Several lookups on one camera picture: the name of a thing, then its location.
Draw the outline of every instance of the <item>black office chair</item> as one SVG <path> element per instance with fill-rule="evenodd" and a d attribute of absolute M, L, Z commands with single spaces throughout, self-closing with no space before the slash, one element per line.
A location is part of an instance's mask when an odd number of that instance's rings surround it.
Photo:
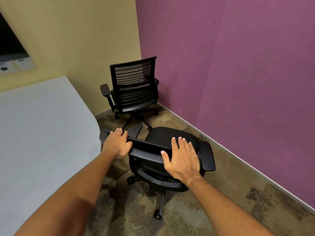
<path fill-rule="evenodd" d="M 132 141 L 132 148 L 129 151 L 129 165 L 135 174 L 127 179 L 128 185 L 133 184 L 136 180 L 148 182 L 149 187 L 162 194 L 160 209 L 155 211 L 154 217 L 162 219 L 164 197 L 166 191 L 183 192 L 188 188 L 179 180 L 173 178 L 164 168 L 164 162 L 161 151 L 165 151 L 170 159 L 172 158 L 172 137 L 185 138 L 191 142 L 198 154 L 200 162 L 200 174 L 204 176 L 206 171 L 215 170 L 215 160 L 211 145 L 207 142 L 199 142 L 192 134 L 168 128 L 156 127 L 146 137 L 146 140 L 137 139 L 142 125 L 134 125 L 128 130 L 128 141 Z M 100 140 L 104 142 L 110 130 L 102 130 Z"/>
<path fill-rule="evenodd" d="M 156 57 L 137 60 L 122 64 L 112 64 L 109 66 L 112 75 L 113 90 L 109 91 L 107 84 L 100 86 L 102 95 L 108 99 L 109 105 L 115 113 L 115 119 L 118 114 L 131 114 L 124 128 L 133 118 L 141 119 L 152 130 L 152 126 L 141 115 L 141 113 L 153 111 L 158 115 L 157 108 L 142 109 L 151 104 L 157 103 L 159 80 L 154 78 Z"/>

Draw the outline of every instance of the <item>forearm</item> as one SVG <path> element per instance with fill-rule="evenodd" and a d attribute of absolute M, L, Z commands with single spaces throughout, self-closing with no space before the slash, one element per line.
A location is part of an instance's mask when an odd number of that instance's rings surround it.
<path fill-rule="evenodd" d="M 82 235 L 113 159 L 102 152 L 49 197 L 15 235 Z"/>
<path fill-rule="evenodd" d="M 193 179 L 189 188 L 218 235 L 273 235 L 201 176 Z"/>

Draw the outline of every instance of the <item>purple wall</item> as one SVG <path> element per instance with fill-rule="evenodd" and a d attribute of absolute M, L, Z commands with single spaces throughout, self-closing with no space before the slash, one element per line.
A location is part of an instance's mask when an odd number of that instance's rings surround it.
<path fill-rule="evenodd" d="M 160 102 L 315 207 L 315 0 L 136 0 Z"/>

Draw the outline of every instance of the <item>chair base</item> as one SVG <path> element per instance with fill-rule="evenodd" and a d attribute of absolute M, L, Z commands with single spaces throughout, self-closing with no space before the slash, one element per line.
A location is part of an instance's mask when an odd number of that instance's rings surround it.
<path fill-rule="evenodd" d="M 127 184 L 128 185 L 132 185 L 132 184 L 135 183 L 136 180 L 142 180 L 142 178 L 139 177 L 139 176 L 136 176 L 136 175 L 130 176 L 130 177 L 127 178 Z M 165 195 L 166 195 L 166 190 L 162 191 L 160 193 L 161 193 L 160 209 L 156 210 L 155 213 L 154 213 L 154 218 L 158 219 L 158 220 L 162 219 L 163 207 L 164 207 L 164 198 L 165 198 Z"/>
<path fill-rule="evenodd" d="M 151 124 L 141 115 L 141 113 L 146 113 L 146 112 L 154 112 L 155 115 L 158 115 L 158 109 L 157 108 L 148 108 L 148 109 L 141 109 L 141 110 L 136 110 L 132 112 L 126 112 L 123 114 L 131 114 L 130 117 L 128 118 L 127 122 L 124 124 L 122 129 L 124 130 L 129 123 L 131 123 L 132 119 L 136 118 L 136 120 L 140 119 L 142 120 L 147 126 L 148 126 L 148 131 L 151 131 L 153 128 Z M 119 115 L 121 113 L 115 113 L 115 119 L 119 118 Z"/>

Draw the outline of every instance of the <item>white outlet panel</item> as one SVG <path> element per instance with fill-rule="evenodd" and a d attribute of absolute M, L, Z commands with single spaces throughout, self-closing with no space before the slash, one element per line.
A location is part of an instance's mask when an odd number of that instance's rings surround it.
<path fill-rule="evenodd" d="M 0 75 L 11 74 L 19 71 L 12 62 L 8 61 L 5 63 L 0 63 Z"/>
<path fill-rule="evenodd" d="M 28 70 L 35 68 L 35 65 L 30 57 L 24 59 L 18 59 L 13 61 L 19 70 Z"/>

